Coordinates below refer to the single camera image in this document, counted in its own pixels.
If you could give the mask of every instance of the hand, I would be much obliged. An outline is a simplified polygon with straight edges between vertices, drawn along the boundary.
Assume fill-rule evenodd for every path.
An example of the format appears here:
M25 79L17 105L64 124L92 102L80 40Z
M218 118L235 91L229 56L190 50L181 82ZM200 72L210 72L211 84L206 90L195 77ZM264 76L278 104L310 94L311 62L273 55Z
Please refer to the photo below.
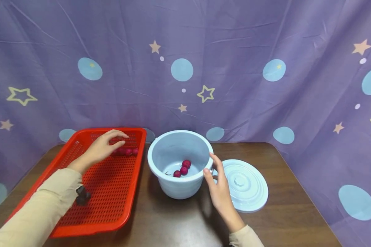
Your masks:
M87 171L89 167L96 164L105 158L107 158L114 150L123 146L125 141L118 141L117 143L110 145L109 141L112 138L129 138L124 132L119 130L110 130L99 136L92 144L89 146L87 151L69 164L68 168L73 169L81 174Z
M227 211L230 208L233 208L231 195L229 193L228 180L224 174L223 162L214 154L210 153L211 158L213 159L213 167L218 172L217 175L217 184L213 180L213 176L209 169L203 170L203 176L209 186L209 191L212 198L212 203L217 211Z
M210 156L213 159L213 167L218 172L217 184L214 183L213 176L209 169L203 169L203 176L209 186L212 203L227 224L230 233L237 232L245 227L246 224L233 206L228 180L224 174L223 162L212 153L210 153Z
M88 150L83 154L83 156L85 156L85 159L92 164L96 164L104 160L105 158L110 156L113 151L125 144L125 141L118 141L117 143L110 145L109 141L115 137L129 138L128 135L119 130L107 131L103 135L99 136L91 144L91 146L89 146Z

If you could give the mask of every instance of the bucket rim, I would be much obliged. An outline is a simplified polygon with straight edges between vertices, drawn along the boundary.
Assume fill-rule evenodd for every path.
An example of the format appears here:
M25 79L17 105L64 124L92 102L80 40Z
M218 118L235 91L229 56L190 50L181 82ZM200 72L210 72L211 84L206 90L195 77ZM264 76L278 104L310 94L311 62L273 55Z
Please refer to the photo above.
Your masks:
M206 138L204 138L202 135L199 135L196 132L193 132L193 131L190 131L190 130L173 130L173 131L163 133L159 137L155 138L155 140L151 143L151 145L148 149L148 152L147 152L148 166L150 167L150 170L152 171L152 173L156 177L158 177L159 179L163 179L165 181L185 183L185 182L191 182L191 181L194 181L194 180L198 180L201 177L203 177L203 169L204 168L208 168L209 170L212 170L213 159L210 156L209 156L209 160L208 160L206 166L202 169L202 171L199 171L197 174L192 175L191 177L170 177L170 176L164 174L163 172L161 172L156 166L152 166L151 163L152 163L152 160L153 160L153 149L155 147L155 144L157 144L158 141L161 140L162 138L164 138L165 136L168 136L168 135L173 134L173 133L190 133L192 135L195 135L195 136L199 137L201 140L203 140L203 142L208 147L209 152L213 153L213 148L212 148L212 145L209 143L209 141L206 140Z

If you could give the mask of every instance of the red plastic basket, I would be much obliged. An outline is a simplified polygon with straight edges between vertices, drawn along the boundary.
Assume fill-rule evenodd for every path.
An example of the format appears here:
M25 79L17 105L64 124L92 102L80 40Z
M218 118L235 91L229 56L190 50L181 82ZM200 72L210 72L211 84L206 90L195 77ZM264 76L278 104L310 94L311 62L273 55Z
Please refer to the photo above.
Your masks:
M83 154L97 137L111 129L85 129L74 133L21 200L10 218L51 174L58 169L67 167L74 159ZM58 222L50 237L82 236L115 231L128 221L147 134L143 128L116 129L129 136L124 146L138 147L138 155L110 156L92 166L82 177L82 183L86 190L92 194L91 199L86 206L78 206L74 203Z

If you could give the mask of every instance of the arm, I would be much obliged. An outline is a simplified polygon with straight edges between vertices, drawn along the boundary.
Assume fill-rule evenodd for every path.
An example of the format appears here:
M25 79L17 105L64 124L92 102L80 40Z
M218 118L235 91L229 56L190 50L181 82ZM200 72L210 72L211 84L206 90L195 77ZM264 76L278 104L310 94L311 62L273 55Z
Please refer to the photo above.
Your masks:
M221 160L212 153L211 157L218 172L217 184L208 169L204 169L203 175L209 186L212 203L228 227L229 244L233 247L264 247L256 233L243 222L232 204L228 180L225 177Z
M125 141L119 141L109 145L109 140L116 136L128 138L121 131L110 130L97 138L89 149L66 169L52 174L0 229L0 247L42 246L60 218L73 205L77 197L76 188L81 185L82 174L125 144Z

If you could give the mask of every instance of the finger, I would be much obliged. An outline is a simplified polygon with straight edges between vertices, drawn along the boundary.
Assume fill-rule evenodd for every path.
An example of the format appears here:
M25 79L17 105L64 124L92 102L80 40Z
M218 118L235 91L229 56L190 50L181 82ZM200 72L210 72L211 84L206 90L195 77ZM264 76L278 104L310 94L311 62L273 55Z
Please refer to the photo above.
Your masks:
M112 132L110 131L105 134L108 140L111 140L111 138L114 138L114 137L129 138L129 136L122 131L119 131L119 130L113 130Z
M211 158L213 159L213 162L215 164L215 169L218 172L218 177L225 177L224 174L224 167L223 167L223 162L217 157L217 155L210 153Z
M120 148L121 146L123 146L125 144L125 141L122 140L122 141L118 141L116 143L114 143L113 145L111 145L110 147L112 148L112 150L116 150L118 148Z
M209 190L212 191L216 184L214 183L213 176L208 168L203 169L203 176L209 186Z

